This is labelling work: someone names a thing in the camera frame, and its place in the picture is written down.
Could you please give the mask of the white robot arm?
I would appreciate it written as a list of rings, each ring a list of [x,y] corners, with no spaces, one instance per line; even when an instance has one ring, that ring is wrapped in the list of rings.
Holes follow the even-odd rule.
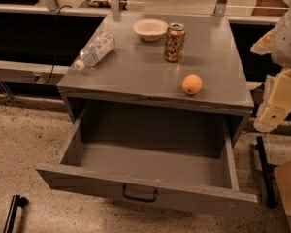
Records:
[[[269,53],[272,62],[281,67],[275,77],[266,77],[263,102],[253,123],[258,132],[268,133],[291,113],[291,7],[274,29],[252,45],[250,51],[259,55]]]

